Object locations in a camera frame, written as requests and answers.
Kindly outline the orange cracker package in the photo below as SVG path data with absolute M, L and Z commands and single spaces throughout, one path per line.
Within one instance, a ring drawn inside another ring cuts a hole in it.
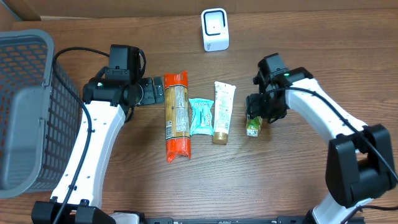
M 171 163 L 177 156 L 191 158 L 187 71 L 166 73 L 164 80 L 166 155 Z

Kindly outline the green yellow drink pouch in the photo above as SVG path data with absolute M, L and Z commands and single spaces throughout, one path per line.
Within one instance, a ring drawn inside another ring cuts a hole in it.
M 258 137 L 259 132 L 261 131 L 262 126 L 262 118 L 260 116 L 256 116 L 251 119 L 249 115 L 246 116 L 246 135 L 250 137 Z

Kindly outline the white cream tube gold cap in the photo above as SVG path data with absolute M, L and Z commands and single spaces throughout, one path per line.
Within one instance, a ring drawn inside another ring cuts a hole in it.
M 215 81 L 215 120 L 213 143 L 227 144 L 236 87 Z

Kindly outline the teal tissue pack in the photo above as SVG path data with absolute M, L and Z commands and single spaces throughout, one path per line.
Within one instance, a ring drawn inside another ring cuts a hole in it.
M 192 107 L 192 123 L 190 127 L 190 135 L 204 134 L 212 136 L 214 133 L 211 108 L 214 104 L 213 100 L 202 98 L 190 98 L 189 103 Z

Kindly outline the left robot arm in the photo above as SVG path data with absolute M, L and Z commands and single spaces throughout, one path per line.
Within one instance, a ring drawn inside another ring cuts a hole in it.
M 136 106 L 160 103 L 164 97 L 144 78 L 143 50 L 113 44 L 109 65 L 72 96 L 83 110 L 80 129 L 62 178 L 48 202 L 37 201 L 33 223 L 144 223 L 144 214 L 101 210 L 103 184 L 112 148 Z

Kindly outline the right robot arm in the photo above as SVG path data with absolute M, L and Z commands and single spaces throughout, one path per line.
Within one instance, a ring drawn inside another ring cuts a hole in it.
M 296 223 L 364 223 L 355 216 L 357 212 L 386 211 L 387 207 L 371 202 L 397 186 L 388 130 L 351 116 L 307 69 L 288 69 L 278 53 L 265 56 L 257 66 L 253 83 L 259 91 L 246 98 L 247 118 L 262 118 L 272 124 L 293 110 L 328 145 L 328 195 L 304 217 L 296 218 Z

